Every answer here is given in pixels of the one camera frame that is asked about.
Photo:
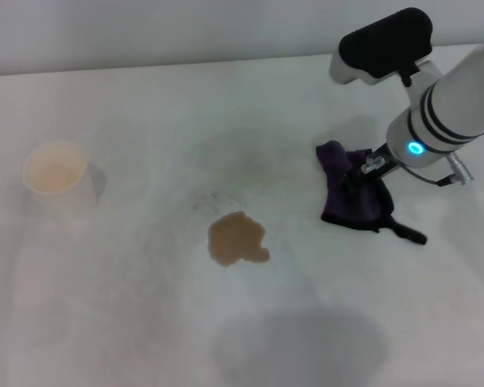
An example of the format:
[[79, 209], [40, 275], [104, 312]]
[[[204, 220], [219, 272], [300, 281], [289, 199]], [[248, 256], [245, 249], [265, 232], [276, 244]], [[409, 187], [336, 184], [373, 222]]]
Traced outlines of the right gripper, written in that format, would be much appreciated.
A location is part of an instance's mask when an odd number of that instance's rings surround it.
[[340, 188], [344, 192], [359, 192], [365, 183], [365, 175], [384, 177], [400, 168], [400, 163], [394, 158], [387, 144], [383, 144], [371, 152], [360, 169], [348, 171], [340, 179]]

